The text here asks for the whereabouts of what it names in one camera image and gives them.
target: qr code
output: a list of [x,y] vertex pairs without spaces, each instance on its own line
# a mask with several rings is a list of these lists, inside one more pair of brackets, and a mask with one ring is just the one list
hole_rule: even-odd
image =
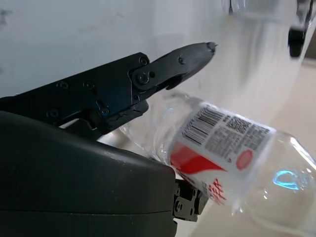
[[251,123],[248,121],[245,121],[238,117],[232,117],[231,120],[228,121],[227,127],[244,134],[245,131],[250,127]]

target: floor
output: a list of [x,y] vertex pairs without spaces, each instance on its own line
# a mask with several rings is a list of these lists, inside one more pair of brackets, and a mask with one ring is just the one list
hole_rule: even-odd
[[[303,146],[316,157],[316,63],[305,61],[283,109],[270,126],[293,134]],[[293,237],[280,234],[249,222],[245,218],[231,216],[230,211],[217,205],[210,205],[203,218],[189,235],[179,237]]]

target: barcode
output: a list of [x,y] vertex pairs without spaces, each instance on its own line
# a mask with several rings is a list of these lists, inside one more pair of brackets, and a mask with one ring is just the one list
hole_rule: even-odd
[[184,138],[201,146],[213,127],[224,117],[224,114],[211,110],[209,106],[204,107],[193,119],[188,123],[182,132]]
[[247,131],[247,129],[250,127],[251,123],[243,120],[241,118],[238,117],[232,117],[231,120],[228,121],[227,123],[227,127],[241,133],[244,134],[245,131]]

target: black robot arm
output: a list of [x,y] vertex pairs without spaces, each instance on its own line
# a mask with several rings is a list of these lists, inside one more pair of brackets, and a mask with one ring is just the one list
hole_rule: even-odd
[[196,221],[207,198],[172,168],[95,140],[214,52],[193,44],[152,63],[138,53],[0,99],[0,235],[173,237],[174,217]]

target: black metal bracket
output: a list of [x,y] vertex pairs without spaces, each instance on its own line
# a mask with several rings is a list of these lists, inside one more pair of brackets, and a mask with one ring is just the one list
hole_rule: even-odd
[[173,216],[186,221],[197,221],[198,215],[201,215],[208,197],[200,190],[194,188],[185,180],[176,179]]

